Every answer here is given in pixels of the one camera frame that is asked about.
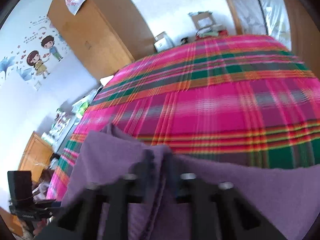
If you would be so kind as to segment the green tissue pack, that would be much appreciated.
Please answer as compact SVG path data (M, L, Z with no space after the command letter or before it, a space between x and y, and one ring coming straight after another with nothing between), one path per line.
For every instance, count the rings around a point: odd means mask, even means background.
M89 107L89 102L87 99L81 99L72 105L72 113L79 119L84 115L84 112Z

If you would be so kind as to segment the pink plaid bed cover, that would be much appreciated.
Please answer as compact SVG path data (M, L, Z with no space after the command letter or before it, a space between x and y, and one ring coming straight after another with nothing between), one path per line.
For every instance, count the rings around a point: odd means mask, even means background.
M274 38L205 38L123 67L95 96L50 182L61 200L90 131L113 123L176 154L262 168L319 164L319 79Z

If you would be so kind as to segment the white small box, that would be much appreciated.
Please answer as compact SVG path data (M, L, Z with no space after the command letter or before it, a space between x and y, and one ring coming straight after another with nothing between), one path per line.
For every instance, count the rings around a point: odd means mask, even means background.
M172 39L167 35L165 31L155 37L154 47L158 53L171 48L174 48Z

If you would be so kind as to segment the wooden wardrobe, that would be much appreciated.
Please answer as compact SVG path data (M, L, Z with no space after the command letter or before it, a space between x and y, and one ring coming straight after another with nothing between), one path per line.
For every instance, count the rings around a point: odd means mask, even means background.
M64 0L52 0L48 17L97 80L156 51L155 38L131 0L86 0L76 15Z

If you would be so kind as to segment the black spray bottle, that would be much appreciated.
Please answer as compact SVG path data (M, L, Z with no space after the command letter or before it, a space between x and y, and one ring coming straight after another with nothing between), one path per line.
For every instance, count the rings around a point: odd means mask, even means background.
M184 37L181 39L181 45L188 44L188 43L189 43L189 37Z

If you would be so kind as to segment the cardboard box with label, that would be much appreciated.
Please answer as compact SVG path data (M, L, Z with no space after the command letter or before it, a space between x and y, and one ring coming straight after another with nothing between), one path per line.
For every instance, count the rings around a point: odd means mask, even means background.
M197 30L210 27L216 23L210 11L190 12L189 16Z

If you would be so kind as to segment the curtain with cartoon prints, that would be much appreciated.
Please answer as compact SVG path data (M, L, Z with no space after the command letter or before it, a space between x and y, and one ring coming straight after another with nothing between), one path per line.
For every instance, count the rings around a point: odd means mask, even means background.
M231 0L244 34L268 35L292 49L284 0Z

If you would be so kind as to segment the wooden door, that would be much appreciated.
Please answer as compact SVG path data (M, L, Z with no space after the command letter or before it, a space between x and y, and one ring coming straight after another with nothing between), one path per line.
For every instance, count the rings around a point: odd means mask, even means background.
M291 28L292 52L319 77L319 30L299 0L284 0Z

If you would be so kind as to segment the cartoon couple wall sticker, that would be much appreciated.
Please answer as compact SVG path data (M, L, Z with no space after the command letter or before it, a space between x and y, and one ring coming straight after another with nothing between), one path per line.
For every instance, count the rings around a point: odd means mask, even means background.
M41 40L41 47L47 50L46 54L41 55L38 50L31 51L26 59L26 62L35 70L35 75L46 79L50 74L46 63L51 57L60 62L63 56L57 49L55 45L55 39L52 35L48 35Z

